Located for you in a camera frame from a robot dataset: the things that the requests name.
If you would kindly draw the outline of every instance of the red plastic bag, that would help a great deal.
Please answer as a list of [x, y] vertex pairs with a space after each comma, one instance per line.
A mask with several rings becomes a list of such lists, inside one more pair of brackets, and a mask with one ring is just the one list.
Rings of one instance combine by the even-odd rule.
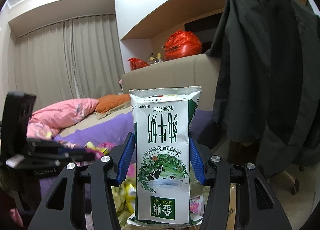
[[128, 61], [130, 62], [131, 71], [148, 66], [145, 61], [139, 58], [130, 58]]
[[197, 55], [201, 50], [202, 43], [193, 32], [179, 29], [164, 44], [164, 61]]

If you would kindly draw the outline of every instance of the blue gripper pad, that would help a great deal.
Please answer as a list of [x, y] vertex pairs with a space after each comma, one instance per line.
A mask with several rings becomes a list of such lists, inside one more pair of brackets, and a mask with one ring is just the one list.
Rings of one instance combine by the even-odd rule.
[[192, 137], [190, 136], [189, 136], [189, 147], [190, 147], [190, 161], [192, 164], [193, 172], [196, 176], [196, 179], [200, 182], [200, 184], [204, 185], [205, 183], [204, 164], [196, 148], [196, 145]]
[[135, 140], [134, 134], [131, 133], [130, 138], [127, 142], [127, 145], [118, 163], [118, 174], [116, 177], [116, 181], [119, 185], [121, 185], [121, 182], [123, 182], [125, 180], [125, 177], [127, 176], [127, 172], [129, 169], [130, 161], [131, 161], [135, 146], [136, 146], [136, 140]]

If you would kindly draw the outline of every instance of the chair leg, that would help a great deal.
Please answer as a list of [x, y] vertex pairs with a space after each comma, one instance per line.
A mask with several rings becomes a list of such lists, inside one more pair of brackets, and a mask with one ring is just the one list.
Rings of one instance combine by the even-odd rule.
[[284, 176], [286, 176], [291, 181], [291, 183], [293, 185], [293, 188], [291, 189], [291, 194], [292, 195], [297, 194], [299, 192], [299, 189], [300, 189], [300, 182], [298, 181], [298, 179], [296, 179], [295, 176], [289, 174], [286, 171], [282, 172], [282, 174]]

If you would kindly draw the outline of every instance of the silver screw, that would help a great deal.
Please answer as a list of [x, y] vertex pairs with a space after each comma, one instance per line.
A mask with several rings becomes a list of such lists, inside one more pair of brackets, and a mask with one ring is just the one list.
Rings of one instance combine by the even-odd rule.
[[102, 162], [108, 162], [110, 159], [111, 159], [111, 158], [110, 158], [109, 156], [103, 156], [103, 157], [101, 158], [101, 161], [102, 161]]
[[221, 159], [220, 159], [219, 156], [214, 155], [214, 156], [211, 157], [211, 160], [214, 161], [214, 162], [219, 162]]
[[73, 169], [75, 167], [75, 164], [74, 163], [69, 163], [67, 165], [67, 169]]
[[255, 169], [255, 167], [256, 167], [256, 166], [255, 166], [253, 163], [248, 163], [248, 164], [247, 164], [247, 168], [248, 168], [248, 169]]

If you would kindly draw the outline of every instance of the orange pillow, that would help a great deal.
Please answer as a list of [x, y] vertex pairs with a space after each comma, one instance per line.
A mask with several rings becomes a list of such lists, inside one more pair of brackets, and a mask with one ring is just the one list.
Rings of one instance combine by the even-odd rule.
[[95, 109], [97, 112], [107, 112], [123, 103], [130, 101], [129, 94], [109, 94], [98, 99], [99, 103]]

